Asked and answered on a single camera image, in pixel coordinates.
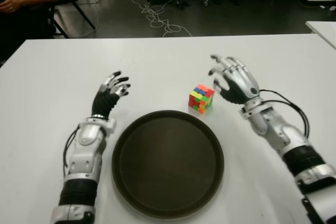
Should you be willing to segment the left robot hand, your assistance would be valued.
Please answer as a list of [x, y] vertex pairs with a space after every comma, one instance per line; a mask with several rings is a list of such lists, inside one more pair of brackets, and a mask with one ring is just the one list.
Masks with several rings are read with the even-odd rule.
[[129, 94], [129, 77], [122, 77], [121, 74], [121, 71], [112, 73], [99, 87], [92, 103], [93, 118], [107, 120], [119, 99]]

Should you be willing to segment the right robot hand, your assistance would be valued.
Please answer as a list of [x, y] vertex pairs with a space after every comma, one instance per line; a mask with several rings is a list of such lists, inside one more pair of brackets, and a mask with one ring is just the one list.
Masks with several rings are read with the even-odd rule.
[[245, 104], [260, 96], [258, 82], [245, 64], [234, 57], [210, 55], [210, 58], [216, 61], [216, 66], [208, 74], [216, 73], [228, 84], [228, 89], [225, 89], [217, 78], [213, 81], [214, 89], [222, 98], [233, 104]]

